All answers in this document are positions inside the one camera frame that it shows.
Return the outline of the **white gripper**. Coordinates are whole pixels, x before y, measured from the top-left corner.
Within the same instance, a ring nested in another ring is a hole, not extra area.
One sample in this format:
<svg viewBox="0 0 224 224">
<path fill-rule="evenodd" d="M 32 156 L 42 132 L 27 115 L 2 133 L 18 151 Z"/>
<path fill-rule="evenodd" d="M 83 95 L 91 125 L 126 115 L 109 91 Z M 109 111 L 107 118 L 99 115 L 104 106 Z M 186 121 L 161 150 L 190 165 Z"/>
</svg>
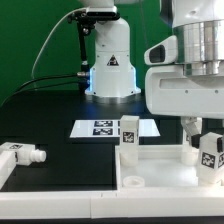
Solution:
<svg viewBox="0 0 224 224">
<path fill-rule="evenodd" d="M 151 65 L 145 76 L 145 99 L 154 115 L 179 116 L 191 147 L 199 148 L 202 124 L 197 117 L 224 119 L 224 64 L 216 75 L 184 75 L 175 64 L 177 37 L 172 35 L 148 49 L 145 63 Z"/>
</svg>

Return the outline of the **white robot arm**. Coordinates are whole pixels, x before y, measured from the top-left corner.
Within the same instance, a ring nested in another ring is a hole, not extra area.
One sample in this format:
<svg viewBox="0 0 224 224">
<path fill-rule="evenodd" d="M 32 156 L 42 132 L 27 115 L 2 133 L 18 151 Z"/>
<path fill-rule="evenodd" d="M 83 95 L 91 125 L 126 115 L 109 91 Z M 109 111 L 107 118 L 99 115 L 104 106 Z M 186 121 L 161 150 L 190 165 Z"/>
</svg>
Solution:
<svg viewBox="0 0 224 224">
<path fill-rule="evenodd" d="M 85 94 L 107 101 L 139 92 L 131 71 L 121 0 L 80 0 L 81 31 L 96 30 L 94 66 Z M 150 66 L 145 99 L 155 115 L 178 116 L 190 144 L 206 138 L 199 118 L 224 120 L 224 0 L 159 0 L 160 17 L 172 34 L 144 53 Z"/>
</svg>

